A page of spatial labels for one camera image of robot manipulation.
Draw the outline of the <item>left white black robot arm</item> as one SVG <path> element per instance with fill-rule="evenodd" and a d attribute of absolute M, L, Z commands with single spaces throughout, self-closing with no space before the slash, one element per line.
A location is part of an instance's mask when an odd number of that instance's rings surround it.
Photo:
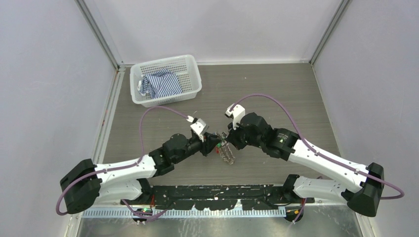
<path fill-rule="evenodd" d="M 60 180 L 62 194 L 56 212 L 76 214 L 94 204 L 120 200 L 147 204 L 152 196 L 147 187 L 149 178 L 173 171 L 175 164 L 195 153 L 207 156 L 220 141 L 217 135 L 207 132 L 202 139 L 196 134 L 190 138 L 174 134 L 161 147 L 138 159 L 108 164 L 84 159 Z"/>

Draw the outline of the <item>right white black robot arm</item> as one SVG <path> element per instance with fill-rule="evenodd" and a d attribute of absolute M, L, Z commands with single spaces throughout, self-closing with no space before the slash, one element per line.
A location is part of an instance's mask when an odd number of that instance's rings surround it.
<path fill-rule="evenodd" d="M 296 202 L 299 198 L 328 199 L 345 203 L 364 216 L 377 215 L 384 188 L 377 181 L 384 178 L 381 165 L 345 160 L 306 142 L 295 132 L 272 128 L 256 113 L 226 111 L 225 115 L 233 120 L 228 124 L 227 141 L 236 149 L 257 147 L 272 158 L 304 165 L 328 177 L 321 181 L 290 174 L 282 189 L 287 202 Z"/>

